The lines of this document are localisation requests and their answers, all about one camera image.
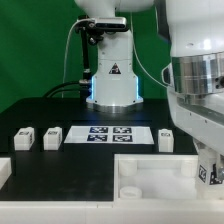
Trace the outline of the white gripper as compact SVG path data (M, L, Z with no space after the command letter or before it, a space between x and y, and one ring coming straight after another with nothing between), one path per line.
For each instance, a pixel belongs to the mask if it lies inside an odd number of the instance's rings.
M206 108L182 104L171 87L167 88L167 97L175 126L224 155L224 118ZM216 171L218 180L224 181L224 156L218 156Z

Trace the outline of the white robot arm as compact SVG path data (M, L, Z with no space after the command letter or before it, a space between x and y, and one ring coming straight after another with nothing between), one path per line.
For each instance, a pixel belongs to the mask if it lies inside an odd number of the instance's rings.
M201 162L200 179L224 182L224 0L74 0L87 14L90 41L98 45L98 70L89 105L129 108L142 101L132 70L133 40L118 12L156 8L159 35L171 43L163 70L173 123L214 153Z

